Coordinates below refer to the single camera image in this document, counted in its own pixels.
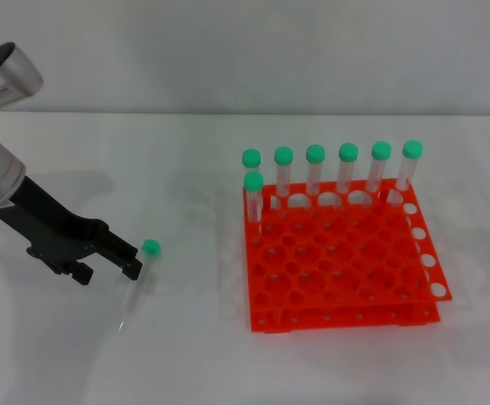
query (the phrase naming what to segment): green test tube cap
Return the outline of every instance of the green test tube cap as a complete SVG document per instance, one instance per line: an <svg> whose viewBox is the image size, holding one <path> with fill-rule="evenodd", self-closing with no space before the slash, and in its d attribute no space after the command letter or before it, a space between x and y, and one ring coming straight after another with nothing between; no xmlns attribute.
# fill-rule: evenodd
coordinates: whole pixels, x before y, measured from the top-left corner
<svg viewBox="0 0 490 405"><path fill-rule="evenodd" d="M142 252L151 257L156 257L160 254L160 244L154 239L146 239L142 245Z"/></svg>
<svg viewBox="0 0 490 405"><path fill-rule="evenodd" d="M310 163L323 163L326 159L326 149L321 145L310 145L306 149L306 159Z"/></svg>
<svg viewBox="0 0 490 405"><path fill-rule="evenodd" d="M248 192L258 192L263 188L263 176L252 172L245 175L245 189Z"/></svg>
<svg viewBox="0 0 490 405"><path fill-rule="evenodd" d="M247 149L243 152L243 166L248 169L255 169L261 163L261 154L258 149Z"/></svg>
<svg viewBox="0 0 490 405"><path fill-rule="evenodd" d="M372 157L376 160L388 160L391 147L388 142L379 141L372 147Z"/></svg>
<svg viewBox="0 0 490 405"><path fill-rule="evenodd" d="M354 162L355 160L357 160L358 155L359 148L356 144L350 142L343 143L340 147L340 150L338 151L338 157L342 162L346 163Z"/></svg>
<svg viewBox="0 0 490 405"><path fill-rule="evenodd" d="M408 159L419 159L423 155L423 144L415 140L407 141L402 154Z"/></svg>
<svg viewBox="0 0 490 405"><path fill-rule="evenodd" d="M293 150L288 146L281 146L275 150L275 163L281 166L291 165L293 162Z"/></svg>

